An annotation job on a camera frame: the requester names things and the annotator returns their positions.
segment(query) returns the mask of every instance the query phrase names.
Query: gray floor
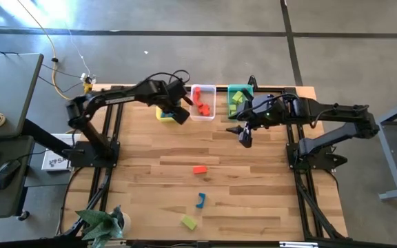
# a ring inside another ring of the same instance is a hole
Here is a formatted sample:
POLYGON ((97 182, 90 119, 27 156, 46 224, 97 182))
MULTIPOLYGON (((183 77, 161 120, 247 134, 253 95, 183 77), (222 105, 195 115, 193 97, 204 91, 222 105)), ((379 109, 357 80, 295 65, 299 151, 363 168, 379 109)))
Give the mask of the gray floor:
MULTIPOLYGON (((23 3, 46 28, 81 30, 195 30, 283 32, 279 0, 122 0, 23 3)), ((294 32, 397 33, 397 0, 287 0, 294 32)), ((0 26, 36 28, 16 1, 0 0, 0 26)), ((52 36, 61 70, 85 68, 67 35, 52 36)), ((87 65, 101 82, 136 83, 158 71, 186 69, 192 83, 245 83, 254 74, 261 85, 295 85, 285 37, 74 36, 87 65)), ((370 104, 380 116, 397 105, 397 39, 295 39, 304 85, 320 102, 370 104)), ((40 52, 51 65, 43 35, 0 34, 0 50, 40 52)), ((41 76, 51 72, 42 68, 41 76)), ((58 75, 63 89, 78 79, 58 75)), ((76 96, 77 87, 67 92, 76 96)), ((65 100, 38 81, 28 118, 49 132, 68 129, 65 100)), ((325 123, 326 130, 338 127, 325 123)), ((341 143, 349 162, 338 169, 340 196, 349 235, 356 240, 397 244, 397 199, 380 202, 394 189, 378 138, 341 143)), ((29 191, 31 219, 0 219, 0 241, 51 237, 63 187, 29 191)))

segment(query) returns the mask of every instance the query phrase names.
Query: red block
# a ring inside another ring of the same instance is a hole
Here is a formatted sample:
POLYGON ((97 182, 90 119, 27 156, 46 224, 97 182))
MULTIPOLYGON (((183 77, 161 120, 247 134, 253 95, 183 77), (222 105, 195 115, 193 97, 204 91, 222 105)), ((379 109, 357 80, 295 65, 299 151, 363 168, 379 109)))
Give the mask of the red block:
POLYGON ((204 165, 194 166, 194 168, 192 168, 194 174, 206 173, 206 170, 206 166, 204 165))
POLYGON ((208 104, 204 104, 201 107, 198 107, 198 112, 203 116, 210 115, 210 106, 208 104))
POLYGON ((196 87, 194 89, 194 93, 192 96, 192 101, 194 102, 195 105, 197 105, 198 107, 202 106, 203 103, 200 102, 200 95, 201 95, 201 89, 199 87, 196 87))

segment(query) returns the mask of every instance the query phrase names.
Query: white cable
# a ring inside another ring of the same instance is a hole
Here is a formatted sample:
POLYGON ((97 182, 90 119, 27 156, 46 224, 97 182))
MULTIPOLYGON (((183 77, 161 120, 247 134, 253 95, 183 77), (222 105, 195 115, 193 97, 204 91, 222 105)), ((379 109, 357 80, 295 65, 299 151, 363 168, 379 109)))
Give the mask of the white cable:
POLYGON ((70 29, 68 28, 68 25, 67 25, 67 22, 64 20, 64 23, 65 23, 65 26, 66 26, 66 28, 67 28, 67 30, 68 30, 68 32, 70 33, 70 41, 72 42, 72 44, 73 44, 73 46, 74 46, 74 48, 76 48, 76 51, 77 51, 77 53, 79 54, 79 56, 81 57, 81 59, 82 59, 82 62, 83 62, 83 65, 85 66, 85 68, 87 69, 87 71, 88 71, 88 75, 91 75, 91 71, 90 71, 90 69, 88 69, 88 66, 87 66, 87 64, 85 63, 85 59, 83 59, 83 56, 82 56, 82 54, 81 54, 81 52, 79 51, 79 49, 78 49, 78 47, 77 47, 77 45, 74 43, 74 41, 73 41, 73 35, 72 35, 72 32, 70 31, 70 29))
MULTIPOLYGON (((21 3, 20 0, 17 0, 19 4, 21 4, 22 8, 24 8, 24 10, 26 10, 26 12, 33 18, 33 20, 38 24, 38 26, 42 29, 42 31, 44 32, 44 34, 47 36, 48 40, 50 41, 50 44, 52 45, 52 50, 53 50, 53 58, 56 58, 56 50, 54 49, 54 44, 52 39, 48 36, 47 32, 45 31, 45 29, 42 27, 42 25, 36 20, 36 18, 33 16, 32 13, 30 13, 30 11, 28 11, 28 9, 21 3)), ((52 83, 54 86, 54 89, 56 90, 56 92, 58 92, 58 94, 66 99, 66 100, 70 100, 70 98, 64 96, 64 94, 62 94, 62 92, 60 91, 60 89, 57 87, 56 84, 56 70, 57 70, 57 62, 53 61, 53 71, 52 71, 52 83)))

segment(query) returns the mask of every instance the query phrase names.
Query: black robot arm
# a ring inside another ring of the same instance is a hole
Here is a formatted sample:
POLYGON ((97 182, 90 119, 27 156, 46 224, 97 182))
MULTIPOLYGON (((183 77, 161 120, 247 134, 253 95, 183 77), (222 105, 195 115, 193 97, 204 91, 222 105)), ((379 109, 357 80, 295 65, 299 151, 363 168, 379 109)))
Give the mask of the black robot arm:
POLYGON ((114 148, 106 136, 98 133, 90 120, 94 113, 103 106, 140 101, 148 106, 156 105, 165 113, 173 114, 173 119, 183 124, 190 113, 179 105, 181 99, 190 105, 192 101, 186 97, 187 90, 181 79, 167 84, 165 81, 146 79, 133 87, 122 87, 111 90, 91 92, 68 101, 68 125, 81 130, 90 142, 93 152, 98 158, 109 158, 114 155, 114 148))
POLYGON ((346 122, 342 127, 318 138, 301 139, 298 144, 299 156, 316 153, 349 138, 371 138, 379 131, 373 115, 367 111, 368 105, 321 104, 295 94, 253 97, 246 91, 243 93, 248 101, 230 118, 245 121, 245 127, 232 127, 227 131, 238 134, 239 141, 245 147, 252 146, 252 130, 276 125, 310 124, 315 127, 318 121, 346 122))

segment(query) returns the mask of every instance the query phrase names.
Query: clear plastic bin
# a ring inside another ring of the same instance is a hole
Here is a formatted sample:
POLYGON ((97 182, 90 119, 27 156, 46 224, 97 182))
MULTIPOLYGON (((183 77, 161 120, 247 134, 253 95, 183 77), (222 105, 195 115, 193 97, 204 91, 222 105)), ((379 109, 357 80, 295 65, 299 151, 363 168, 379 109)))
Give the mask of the clear plastic bin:
MULTIPOLYGON (((230 105, 235 104, 232 101, 232 97, 234 97, 234 95, 237 92, 241 92, 243 89, 246 89, 252 96, 254 95, 254 88, 252 87, 252 85, 228 85, 228 87, 227 87, 227 115, 228 116, 231 116, 230 105)), ((241 103, 243 103, 246 100, 245 95, 243 95, 242 97, 243 97, 243 101, 241 103)))
POLYGON ((193 121, 212 121, 215 118, 215 101, 217 95, 217 89, 215 85, 192 85, 191 86, 191 100, 194 100, 194 92, 197 87, 201 89, 200 101, 203 104, 208 104, 210 106, 210 115, 202 116, 199 113, 199 109, 197 106, 190 106, 190 117, 193 121))

